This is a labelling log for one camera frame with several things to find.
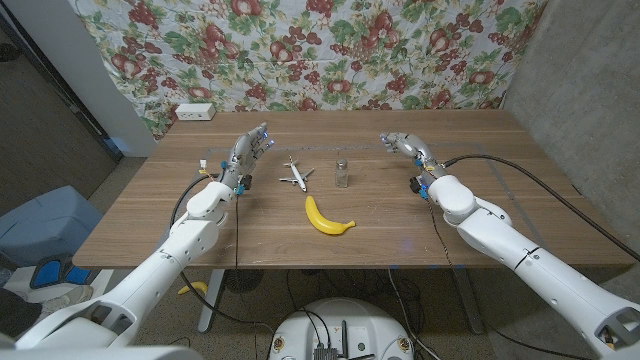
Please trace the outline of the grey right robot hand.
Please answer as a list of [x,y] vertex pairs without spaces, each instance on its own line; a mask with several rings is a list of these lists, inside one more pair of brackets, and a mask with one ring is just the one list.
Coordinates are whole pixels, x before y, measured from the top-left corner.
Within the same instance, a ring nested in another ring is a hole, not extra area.
[[420,169],[427,183],[447,176],[445,168],[432,155],[426,143],[415,134],[401,132],[382,133],[380,138],[390,153],[402,153]]

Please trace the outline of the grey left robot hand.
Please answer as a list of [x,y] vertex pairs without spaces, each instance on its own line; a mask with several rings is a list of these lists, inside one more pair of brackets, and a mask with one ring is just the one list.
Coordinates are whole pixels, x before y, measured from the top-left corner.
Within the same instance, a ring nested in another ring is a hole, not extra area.
[[274,141],[268,139],[266,122],[241,135],[230,151],[220,182],[229,188],[236,188],[241,179],[253,171],[258,159],[273,144]]

